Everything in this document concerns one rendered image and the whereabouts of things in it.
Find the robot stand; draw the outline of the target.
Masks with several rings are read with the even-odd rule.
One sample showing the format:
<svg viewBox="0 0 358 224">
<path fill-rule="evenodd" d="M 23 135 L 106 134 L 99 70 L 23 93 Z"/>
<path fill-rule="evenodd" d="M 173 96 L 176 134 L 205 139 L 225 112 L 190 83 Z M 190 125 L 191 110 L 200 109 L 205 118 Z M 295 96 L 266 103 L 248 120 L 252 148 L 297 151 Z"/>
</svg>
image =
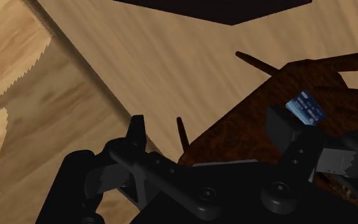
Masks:
<svg viewBox="0 0 358 224">
<path fill-rule="evenodd" d="M 237 25 L 312 0 L 114 0 L 224 25 Z"/>
</svg>

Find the blue card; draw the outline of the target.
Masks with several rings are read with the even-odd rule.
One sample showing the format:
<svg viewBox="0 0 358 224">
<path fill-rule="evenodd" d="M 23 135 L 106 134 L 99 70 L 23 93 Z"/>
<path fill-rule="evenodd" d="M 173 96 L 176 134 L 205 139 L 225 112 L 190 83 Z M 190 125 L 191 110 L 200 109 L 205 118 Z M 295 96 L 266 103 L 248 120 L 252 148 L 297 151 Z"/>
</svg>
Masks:
<svg viewBox="0 0 358 224">
<path fill-rule="evenodd" d="M 288 101 L 286 108 L 305 125 L 316 126 L 326 117 L 323 109 L 306 90 Z"/>
</svg>

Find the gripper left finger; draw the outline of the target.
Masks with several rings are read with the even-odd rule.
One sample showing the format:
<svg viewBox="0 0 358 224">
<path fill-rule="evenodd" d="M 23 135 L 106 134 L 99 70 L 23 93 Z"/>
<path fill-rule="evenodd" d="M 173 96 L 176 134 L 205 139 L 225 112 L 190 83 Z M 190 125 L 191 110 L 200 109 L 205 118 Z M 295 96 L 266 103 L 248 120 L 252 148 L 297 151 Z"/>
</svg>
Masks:
<svg viewBox="0 0 358 224">
<path fill-rule="evenodd" d="M 153 200 L 171 210 L 179 204 L 199 220 L 221 216 L 216 189 L 159 153 L 147 153 L 144 117 L 134 115 L 125 137 L 91 150 L 66 155 L 36 219 L 36 224 L 106 224 L 97 213 L 103 194 L 118 189 L 139 210 Z"/>
</svg>

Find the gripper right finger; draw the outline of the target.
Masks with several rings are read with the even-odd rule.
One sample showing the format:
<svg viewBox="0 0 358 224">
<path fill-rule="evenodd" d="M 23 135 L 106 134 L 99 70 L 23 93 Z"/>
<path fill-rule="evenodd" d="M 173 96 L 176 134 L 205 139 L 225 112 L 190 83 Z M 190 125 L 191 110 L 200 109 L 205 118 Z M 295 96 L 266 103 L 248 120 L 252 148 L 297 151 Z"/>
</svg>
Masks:
<svg viewBox="0 0 358 224">
<path fill-rule="evenodd" d="M 358 215 L 357 206 L 313 183 L 318 172 L 332 174 L 358 199 L 358 131 L 333 137 L 293 120 L 279 106 L 267 107 L 265 129 L 282 152 L 275 177 L 261 190 L 267 209 L 276 214 Z"/>
</svg>

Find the dark brown wooden table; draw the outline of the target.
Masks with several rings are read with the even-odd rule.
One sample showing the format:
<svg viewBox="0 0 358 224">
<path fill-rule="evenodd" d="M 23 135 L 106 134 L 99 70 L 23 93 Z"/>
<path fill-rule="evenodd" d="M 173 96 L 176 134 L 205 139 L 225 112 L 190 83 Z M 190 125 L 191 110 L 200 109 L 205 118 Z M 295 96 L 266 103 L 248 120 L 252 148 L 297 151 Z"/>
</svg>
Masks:
<svg viewBox="0 0 358 224">
<path fill-rule="evenodd" d="M 268 73 L 268 78 L 243 101 L 196 138 L 179 159 L 181 165 L 256 158 L 275 163 L 280 156 L 265 132 L 266 109 L 283 106 L 307 90 L 326 112 L 319 127 L 338 137 L 358 130 L 358 89 L 348 88 L 342 72 L 358 71 L 358 53 L 289 62 L 276 69 L 242 52 L 237 57 Z"/>
</svg>

